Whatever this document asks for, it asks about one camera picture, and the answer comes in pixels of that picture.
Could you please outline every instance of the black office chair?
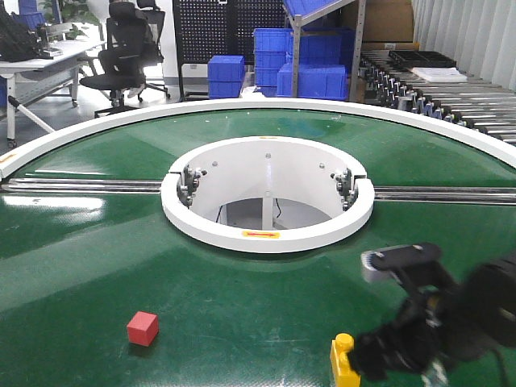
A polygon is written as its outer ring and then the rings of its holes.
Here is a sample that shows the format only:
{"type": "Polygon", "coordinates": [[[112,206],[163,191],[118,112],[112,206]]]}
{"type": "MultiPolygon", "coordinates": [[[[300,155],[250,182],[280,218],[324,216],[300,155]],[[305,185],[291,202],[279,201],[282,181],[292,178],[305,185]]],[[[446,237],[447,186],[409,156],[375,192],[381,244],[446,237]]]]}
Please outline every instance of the black office chair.
{"type": "MultiPolygon", "coordinates": [[[[147,17],[148,25],[152,32],[152,44],[145,44],[143,63],[144,66],[156,66],[163,63],[163,55],[161,55],[160,38],[164,26],[165,13],[156,5],[156,0],[137,0],[138,7],[142,13],[147,17]]],[[[169,89],[166,85],[147,82],[146,87],[162,91],[167,98],[170,98],[169,89]]]]}
{"type": "Polygon", "coordinates": [[[137,109],[126,106],[123,95],[125,89],[145,83],[142,55],[148,24],[136,11],[132,2],[114,2],[109,5],[110,17],[106,21],[107,49],[98,54],[104,73],[81,79],[81,85],[110,91],[112,107],[95,111],[95,118],[100,114],[137,109]]]}

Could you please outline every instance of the white workbench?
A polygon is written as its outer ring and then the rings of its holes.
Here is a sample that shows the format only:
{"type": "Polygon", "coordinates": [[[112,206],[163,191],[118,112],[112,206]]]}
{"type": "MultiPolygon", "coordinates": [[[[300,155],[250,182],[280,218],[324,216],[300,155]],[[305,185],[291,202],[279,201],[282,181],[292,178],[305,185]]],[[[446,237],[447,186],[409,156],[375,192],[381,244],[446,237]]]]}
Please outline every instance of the white workbench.
{"type": "MultiPolygon", "coordinates": [[[[21,62],[0,61],[0,76],[7,79],[7,96],[22,104],[36,101],[56,89],[71,85],[70,96],[75,105],[79,84],[79,68],[84,64],[81,58],[86,51],[105,42],[99,40],[63,40],[52,44],[63,54],[53,59],[31,59],[21,62]]],[[[9,102],[6,106],[7,139],[15,146],[16,109],[9,102]]]]}

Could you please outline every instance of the pegboard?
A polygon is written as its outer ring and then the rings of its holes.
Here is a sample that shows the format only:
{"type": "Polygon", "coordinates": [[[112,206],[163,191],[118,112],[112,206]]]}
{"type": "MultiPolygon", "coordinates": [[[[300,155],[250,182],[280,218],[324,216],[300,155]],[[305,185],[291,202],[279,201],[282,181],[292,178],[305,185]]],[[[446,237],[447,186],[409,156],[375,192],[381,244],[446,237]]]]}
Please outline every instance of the pegboard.
{"type": "Polygon", "coordinates": [[[173,0],[177,61],[206,64],[213,55],[254,63],[255,28],[283,27],[282,0],[173,0]]]}

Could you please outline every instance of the blue plastic bin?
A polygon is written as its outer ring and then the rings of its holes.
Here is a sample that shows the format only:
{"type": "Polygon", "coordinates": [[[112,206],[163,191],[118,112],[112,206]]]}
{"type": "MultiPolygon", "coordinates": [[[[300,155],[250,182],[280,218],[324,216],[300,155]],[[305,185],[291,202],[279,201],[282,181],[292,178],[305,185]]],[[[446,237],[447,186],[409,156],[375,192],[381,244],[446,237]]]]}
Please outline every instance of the blue plastic bin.
{"type": "Polygon", "coordinates": [[[350,73],[353,65],[353,54],[355,53],[355,30],[347,27],[337,28],[336,30],[342,36],[339,64],[346,66],[347,73],[350,73]]]}
{"type": "Polygon", "coordinates": [[[208,62],[208,81],[242,81],[244,75],[241,55],[216,55],[208,62]]]}
{"type": "Polygon", "coordinates": [[[32,12],[25,15],[13,14],[13,19],[21,24],[25,24],[29,30],[35,30],[40,24],[45,24],[45,17],[41,12],[32,12]]]}
{"type": "Polygon", "coordinates": [[[333,4],[337,0],[284,0],[289,14],[291,15],[308,15],[327,6],[333,4]]]}
{"type": "Polygon", "coordinates": [[[257,92],[262,93],[265,97],[272,98],[276,97],[277,87],[276,86],[260,86],[256,89],[257,92]]]}
{"type": "Polygon", "coordinates": [[[255,84],[257,86],[274,86],[277,84],[277,73],[280,69],[261,69],[255,67],[255,84]]]}
{"type": "Polygon", "coordinates": [[[0,107],[7,106],[7,79],[0,77],[0,107]]]}
{"type": "MultiPolygon", "coordinates": [[[[342,35],[337,31],[323,31],[323,35],[306,35],[301,37],[299,45],[299,63],[305,65],[338,65],[340,60],[342,35]]],[[[293,37],[289,37],[287,49],[293,55],[293,37]]]]}
{"type": "Polygon", "coordinates": [[[237,98],[240,96],[242,89],[242,81],[209,81],[208,82],[208,98],[237,98]]]}
{"type": "Polygon", "coordinates": [[[286,52],[291,33],[290,28],[256,28],[255,52],[286,52]]]}
{"type": "Polygon", "coordinates": [[[38,11],[38,2],[36,0],[18,0],[19,14],[33,14],[38,11]]]}
{"type": "MultiPolygon", "coordinates": [[[[292,97],[292,65],[277,74],[277,96],[292,97]]],[[[298,97],[344,101],[347,98],[346,68],[342,65],[299,66],[298,97]]]]}
{"type": "Polygon", "coordinates": [[[255,51],[255,67],[281,69],[286,62],[286,52],[255,51]]]}

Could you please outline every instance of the black tray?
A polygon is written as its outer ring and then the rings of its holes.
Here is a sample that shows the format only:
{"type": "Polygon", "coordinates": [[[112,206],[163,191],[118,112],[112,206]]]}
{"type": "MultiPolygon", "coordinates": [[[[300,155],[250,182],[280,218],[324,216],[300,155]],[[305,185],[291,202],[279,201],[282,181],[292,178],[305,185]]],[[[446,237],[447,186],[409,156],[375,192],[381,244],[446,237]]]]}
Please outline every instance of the black tray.
{"type": "Polygon", "coordinates": [[[389,56],[400,66],[456,67],[457,62],[435,51],[393,50],[389,56]]]}

